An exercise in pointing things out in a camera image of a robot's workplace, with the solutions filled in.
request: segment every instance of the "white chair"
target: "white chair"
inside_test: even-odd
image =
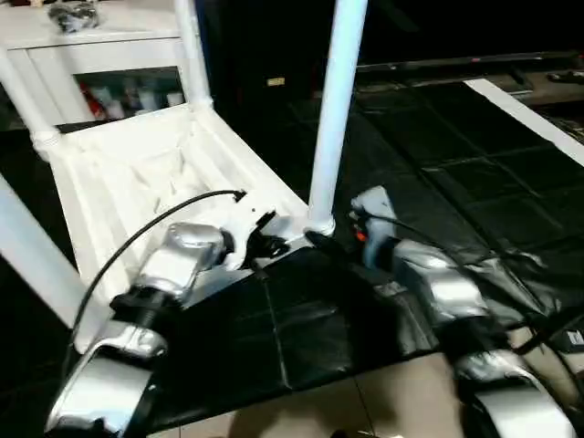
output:
[[[192,1],[175,0],[187,56],[187,103],[131,119],[60,134],[46,122],[0,49],[0,80],[30,130],[35,149],[50,162],[78,273],[0,177],[4,258],[71,327],[84,284],[136,230],[187,197],[221,189],[259,191],[279,216],[293,219],[284,233],[289,239],[299,238],[306,226],[332,232],[332,201],[366,8],[367,0],[337,2],[310,212],[213,110]],[[221,224],[232,202],[195,205],[174,220]],[[81,324],[79,350],[109,314],[111,299],[127,289],[159,234],[154,231],[137,241],[103,277]],[[222,281],[200,283],[224,287],[243,275],[225,274]]]

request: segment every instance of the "floor tile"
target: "floor tile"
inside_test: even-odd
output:
[[[338,429],[369,430],[353,379],[183,426],[181,438],[329,438]]]
[[[181,438],[181,429],[171,429],[170,431],[158,432],[148,438]]]
[[[392,365],[356,380],[376,436],[463,437],[450,369],[442,355]]]
[[[568,363],[575,372],[584,370],[584,353],[566,354],[564,357],[568,360]]]

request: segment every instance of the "white shelf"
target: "white shelf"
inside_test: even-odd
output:
[[[71,35],[63,35],[50,21],[49,7],[0,9],[0,44],[14,50],[179,36],[172,0],[99,2],[101,24]]]

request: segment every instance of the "black cable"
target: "black cable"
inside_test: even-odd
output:
[[[164,219],[166,219],[171,214],[174,214],[174,213],[178,212],[179,210],[182,210],[184,207],[187,207],[187,206],[189,206],[189,205],[191,205],[193,203],[198,203],[199,201],[202,201],[203,199],[211,198],[213,196],[224,195],[224,194],[231,194],[231,195],[235,196],[235,200],[236,201],[239,201],[242,197],[245,196],[245,192],[240,192],[240,191],[237,191],[237,190],[218,190],[218,191],[215,191],[215,192],[209,192],[209,193],[200,194],[198,196],[194,196],[193,198],[187,199],[186,201],[175,205],[174,207],[168,209],[166,212],[164,212],[164,213],[156,216],[154,219],[152,219],[151,221],[149,221],[140,230],[138,230],[136,233],[134,233],[122,246],[120,246],[120,248],[118,248],[118,250],[101,267],[101,269],[99,270],[99,272],[95,275],[95,277],[91,281],[91,284],[89,285],[87,291],[85,292],[85,295],[83,296],[83,299],[81,299],[81,303],[79,304],[79,308],[78,308],[78,311],[77,311],[77,315],[75,316],[75,320],[73,322],[73,328],[71,329],[71,336],[69,337],[69,342],[68,342],[68,345],[67,345],[67,351],[66,351],[66,354],[65,354],[65,359],[63,360],[63,369],[62,369],[62,372],[61,372],[61,380],[62,380],[62,382],[64,382],[65,379],[68,376],[68,373],[69,373],[69,364],[71,362],[71,357],[73,355],[73,351],[75,350],[75,338],[77,337],[77,334],[79,332],[79,326],[81,325],[81,320],[83,319],[83,315],[85,313],[85,310],[86,310],[86,308],[87,308],[87,306],[89,304],[89,301],[91,300],[91,296],[93,295],[93,291],[97,287],[99,281],[103,278],[104,274],[114,264],[114,262],[140,236],[142,236],[148,230],[150,230],[151,228],[153,228],[156,224],[159,224],[160,222],[162,222]]]

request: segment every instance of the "white pole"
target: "white pole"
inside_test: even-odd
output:
[[[0,254],[36,294],[71,327],[85,286],[35,217],[0,174]],[[108,315],[107,308],[90,303],[78,334],[87,347]]]
[[[187,101],[193,105],[212,103],[209,81],[204,65],[203,49],[200,43],[199,22],[194,9],[195,0],[174,0],[174,13],[181,32],[186,70]]]
[[[368,0],[337,0],[320,109],[308,219],[321,233],[334,231],[332,206],[345,139]]]
[[[45,150],[58,144],[60,134],[43,116],[3,47],[0,47],[0,82],[28,127],[33,146],[39,155],[46,160]]]

